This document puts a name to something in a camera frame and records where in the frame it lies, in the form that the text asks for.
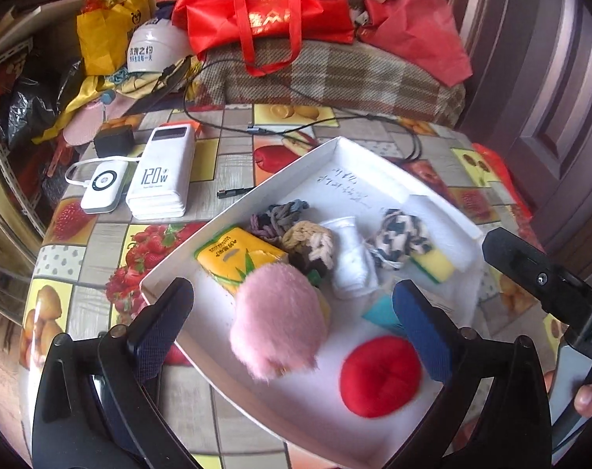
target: red plastic bag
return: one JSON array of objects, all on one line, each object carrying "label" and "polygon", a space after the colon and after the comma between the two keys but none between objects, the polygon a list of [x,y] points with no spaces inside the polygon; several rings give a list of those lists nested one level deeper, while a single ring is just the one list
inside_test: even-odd
[{"label": "red plastic bag", "polygon": [[373,24],[357,36],[426,70],[446,86],[472,75],[446,0],[365,0]]},{"label": "red plastic bag", "polygon": [[263,68],[247,65],[254,76],[291,64],[303,39],[352,43],[354,36],[348,0],[178,0],[172,22],[188,31],[196,55],[239,41],[249,64],[254,64],[253,37],[289,37],[291,56]]},{"label": "red plastic bag", "polygon": [[102,10],[107,8],[107,3],[104,0],[85,0],[81,7],[81,13],[85,14],[92,12],[92,10]]}]

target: checkered fabric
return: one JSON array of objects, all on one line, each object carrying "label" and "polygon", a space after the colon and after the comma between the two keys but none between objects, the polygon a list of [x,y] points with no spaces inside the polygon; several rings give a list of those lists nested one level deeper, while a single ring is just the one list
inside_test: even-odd
[{"label": "checkered fabric", "polygon": [[[255,42],[256,62],[270,64],[290,54],[286,39]],[[206,65],[227,59],[241,59],[238,43],[212,49]],[[453,127],[465,103],[462,84],[447,88],[420,67],[375,47],[303,41],[300,56],[275,77],[251,77],[242,64],[221,63],[207,67],[195,82],[199,106],[222,104],[307,104],[313,97],[324,106],[357,109]]]}]

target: red tote bag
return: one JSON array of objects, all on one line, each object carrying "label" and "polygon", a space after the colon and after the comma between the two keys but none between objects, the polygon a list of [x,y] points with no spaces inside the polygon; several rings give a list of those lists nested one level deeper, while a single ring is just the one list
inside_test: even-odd
[{"label": "red tote bag", "polygon": [[[354,37],[348,0],[178,0],[172,22],[187,30],[196,55],[241,42],[246,70],[257,77],[291,64],[303,39],[352,43]],[[289,37],[290,57],[254,67],[256,37]]]}]

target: blue gripper pad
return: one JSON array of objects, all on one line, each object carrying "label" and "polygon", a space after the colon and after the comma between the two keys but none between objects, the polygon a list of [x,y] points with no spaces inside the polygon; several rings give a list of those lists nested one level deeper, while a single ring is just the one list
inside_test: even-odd
[{"label": "blue gripper pad", "polygon": [[458,360],[460,335],[456,325],[443,310],[433,307],[411,280],[396,284],[392,301],[398,321],[428,375],[445,385]]},{"label": "blue gripper pad", "polygon": [[155,304],[142,310],[131,323],[127,343],[135,356],[134,373],[139,383],[157,375],[193,305],[191,283],[177,277]]}]

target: fruit pattern tablecloth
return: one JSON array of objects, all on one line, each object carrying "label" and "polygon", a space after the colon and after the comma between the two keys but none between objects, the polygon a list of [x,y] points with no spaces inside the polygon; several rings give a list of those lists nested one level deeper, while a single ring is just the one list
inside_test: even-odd
[{"label": "fruit pattern tablecloth", "polygon": [[[210,123],[241,130],[252,123],[293,128],[338,115],[328,107],[264,104],[194,113]],[[125,123],[134,127],[136,142],[146,142],[154,127],[187,119],[181,112],[166,110],[132,116]],[[419,134],[423,152],[419,161],[401,167],[457,206],[484,232],[503,226],[539,245],[528,220],[466,136],[425,122],[404,119],[403,123]],[[401,127],[365,119],[321,122],[300,137],[313,145],[315,140],[325,142],[336,136],[353,139],[397,164],[413,149],[411,136]],[[54,335],[65,331],[75,340],[92,338],[119,322],[130,323],[145,305],[138,291],[145,273],[238,199],[217,199],[218,190],[258,185],[311,147],[281,136],[252,137],[211,127],[201,127],[198,137],[187,210],[181,219],[139,222],[123,200],[112,213],[88,216],[79,207],[83,188],[70,186],[65,192],[38,255],[21,337],[21,405],[28,442],[38,376]],[[141,149],[138,145],[134,153]],[[93,157],[90,144],[83,159]],[[93,165],[86,166],[79,179],[90,178]],[[35,317],[38,304],[40,315]],[[554,366],[561,325],[545,315],[537,300],[488,266],[473,327],[484,338],[502,341],[526,333],[537,346],[544,371]],[[158,406],[205,469],[328,467],[244,417],[178,351],[170,351],[166,363]],[[486,389],[480,388],[469,416],[484,402]]]}]

